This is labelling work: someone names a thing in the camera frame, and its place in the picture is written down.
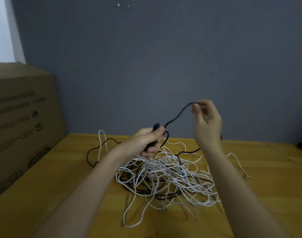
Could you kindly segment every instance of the left hand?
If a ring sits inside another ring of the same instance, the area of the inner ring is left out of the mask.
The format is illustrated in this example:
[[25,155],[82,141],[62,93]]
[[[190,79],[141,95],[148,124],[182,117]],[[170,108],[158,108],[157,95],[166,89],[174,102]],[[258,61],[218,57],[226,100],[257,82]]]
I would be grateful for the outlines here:
[[[157,153],[163,140],[164,127],[161,126],[156,131],[152,132],[152,128],[142,128],[126,141],[115,147],[123,157],[123,162],[128,162],[134,156],[140,153],[144,157],[152,157]],[[157,140],[153,147],[149,147],[147,151],[143,151],[147,144]]]

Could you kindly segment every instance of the right hand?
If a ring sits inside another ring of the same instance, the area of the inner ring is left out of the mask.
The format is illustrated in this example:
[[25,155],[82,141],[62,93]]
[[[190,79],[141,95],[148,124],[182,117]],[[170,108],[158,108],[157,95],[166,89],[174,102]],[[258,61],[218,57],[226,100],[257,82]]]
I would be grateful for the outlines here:
[[222,149],[221,116],[211,100],[201,99],[192,105],[195,114],[195,140],[203,151]]

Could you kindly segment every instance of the cardboard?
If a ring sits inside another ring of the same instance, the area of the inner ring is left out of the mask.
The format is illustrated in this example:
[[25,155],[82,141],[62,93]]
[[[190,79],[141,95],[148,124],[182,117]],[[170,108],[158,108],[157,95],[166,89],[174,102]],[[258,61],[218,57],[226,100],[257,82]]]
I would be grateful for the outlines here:
[[65,136],[54,77],[0,63],[0,194]]

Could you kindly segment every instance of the wooden table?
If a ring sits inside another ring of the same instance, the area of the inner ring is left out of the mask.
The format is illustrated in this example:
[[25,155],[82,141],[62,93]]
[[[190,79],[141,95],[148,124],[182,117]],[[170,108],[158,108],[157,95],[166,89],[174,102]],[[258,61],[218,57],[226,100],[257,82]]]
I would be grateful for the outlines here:
[[[123,141],[127,136],[111,136]],[[197,148],[193,139],[170,138],[182,141],[188,150]],[[0,237],[30,237],[42,221],[89,174],[92,168],[86,163],[86,153],[99,145],[97,135],[69,134],[45,157],[26,172],[0,196]],[[112,148],[116,144],[108,142]],[[168,145],[174,152],[181,145]],[[244,170],[251,177],[245,179],[262,202],[275,214],[294,237],[302,237],[302,151],[290,144],[275,144],[224,140],[225,153],[233,152]],[[97,159],[98,151],[90,155]],[[195,159],[195,155],[185,156]],[[199,167],[206,169],[202,159]],[[121,226],[125,191],[115,180],[110,185],[98,212],[89,237],[232,237],[225,214],[216,206],[200,207],[196,221],[178,205],[168,211],[146,210],[143,221],[134,228]],[[134,224],[145,206],[137,198],[127,215],[127,222]]]

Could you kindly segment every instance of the gray wall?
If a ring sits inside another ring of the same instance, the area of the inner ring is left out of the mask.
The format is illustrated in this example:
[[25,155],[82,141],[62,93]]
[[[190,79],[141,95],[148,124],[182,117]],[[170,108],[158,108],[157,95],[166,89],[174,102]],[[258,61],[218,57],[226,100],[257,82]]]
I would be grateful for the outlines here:
[[[130,135],[209,98],[224,139],[302,141],[302,0],[13,4],[26,62],[56,76],[70,132]],[[191,138],[193,119],[189,108],[167,130]]]

